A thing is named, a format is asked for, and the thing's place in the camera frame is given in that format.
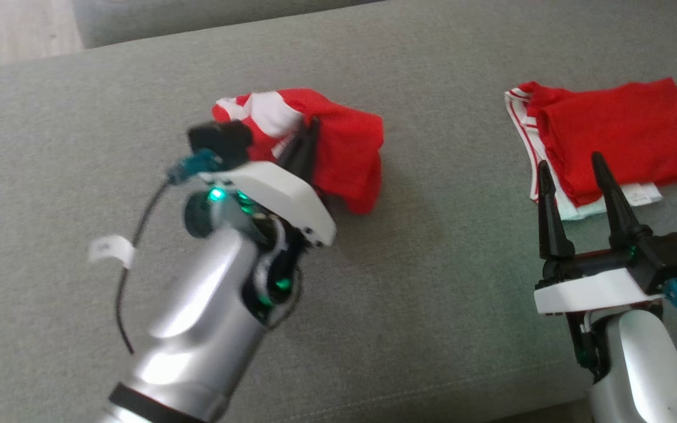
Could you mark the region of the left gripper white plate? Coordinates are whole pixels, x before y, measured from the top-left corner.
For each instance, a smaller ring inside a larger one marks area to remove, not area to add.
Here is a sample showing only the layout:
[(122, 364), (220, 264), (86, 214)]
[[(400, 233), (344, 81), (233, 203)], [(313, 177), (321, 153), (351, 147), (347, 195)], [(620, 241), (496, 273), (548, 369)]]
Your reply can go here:
[(248, 162), (231, 171), (201, 172), (198, 176), (206, 183), (228, 182), (228, 187), (300, 230), (309, 243), (330, 246), (336, 238), (336, 223), (309, 185), (313, 184), (320, 129), (318, 117), (301, 124), (282, 150), (279, 166)]

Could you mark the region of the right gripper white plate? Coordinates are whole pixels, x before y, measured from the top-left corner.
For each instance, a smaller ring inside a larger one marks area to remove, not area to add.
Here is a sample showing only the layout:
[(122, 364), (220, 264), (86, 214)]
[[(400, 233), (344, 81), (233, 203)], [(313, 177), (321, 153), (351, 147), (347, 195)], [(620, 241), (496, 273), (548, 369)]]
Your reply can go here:
[(631, 310), (650, 311), (661, 320), (663, 304), (661, 296), (645, 294), (626, 268), (636, 255), (636, 247), (632, 246), (652, 236), (653, 231), (637, 219), (602, 153), (593, 152), (591, 160), (596, 183), (604, 195), (613, 250), (574, 256), (574, 244), (562, 225), (550, 166), (548, 161), (540, 161), (538, 252), (545, 264), (542, 279), (535, 286), (534, 301), (537, 313), (566, 317), (580, 367), (607, 372), (610, 363), (604, 341), (606, 324), (594, 324), (592, 313), (628, 306)]

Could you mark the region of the red mesh basketball shorts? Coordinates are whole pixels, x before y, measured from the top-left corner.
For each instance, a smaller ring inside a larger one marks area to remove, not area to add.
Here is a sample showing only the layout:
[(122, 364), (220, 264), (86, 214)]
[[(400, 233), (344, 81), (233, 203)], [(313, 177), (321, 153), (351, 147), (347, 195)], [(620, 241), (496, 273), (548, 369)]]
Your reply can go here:
[(344, 200), (352, 213), (373, 211), (382, 183), (384, 126), (379, 115), (335, 103), (314, 89), (291, 88), (218, 99), (212, 117), (220, 123), (242, 121), (253, 134), (250, 158), (271, 162), (301, 124), (317, 119), (314, 185)]

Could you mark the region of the red white basketball jersey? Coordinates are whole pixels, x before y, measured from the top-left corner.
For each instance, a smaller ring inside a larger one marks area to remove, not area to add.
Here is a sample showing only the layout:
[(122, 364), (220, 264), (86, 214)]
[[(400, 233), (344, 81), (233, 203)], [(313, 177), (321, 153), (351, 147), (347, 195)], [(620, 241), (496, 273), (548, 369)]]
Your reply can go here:
[(672, 78), (573, 92), (535, 81), (504, 94), (505, 107), (532, 167), (529, 197), (538, 200), (538, 164), (553, 177), (562, 220), (605, 212), (591, 155), (600, 152), (632, 206), (657, 203), (677, 184), (677, 84)]

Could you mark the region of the grey sofa back cushion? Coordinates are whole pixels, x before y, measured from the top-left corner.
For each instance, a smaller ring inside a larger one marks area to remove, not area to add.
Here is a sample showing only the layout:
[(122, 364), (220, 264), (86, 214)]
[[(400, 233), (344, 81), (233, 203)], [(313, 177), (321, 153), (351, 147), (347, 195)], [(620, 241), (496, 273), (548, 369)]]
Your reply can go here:
[(382, 0), (72, 0), (84, 48)]

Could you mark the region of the grey sofa seat cushion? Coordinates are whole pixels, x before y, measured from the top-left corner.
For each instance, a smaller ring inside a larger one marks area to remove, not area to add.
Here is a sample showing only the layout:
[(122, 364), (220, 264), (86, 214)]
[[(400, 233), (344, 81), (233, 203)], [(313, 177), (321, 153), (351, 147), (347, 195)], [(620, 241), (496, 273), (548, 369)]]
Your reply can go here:
[(490, 421), (583, 397), (538, 315), (530, 165), (504, 93), (673, 78), (677, 0), (388, 0), (0, 66), (0, 423), (93, 423), (131, 361), (120, 263), (215, 101), (311, 88), (383, 118), (373, 212), (331, 202), (226, 423)]

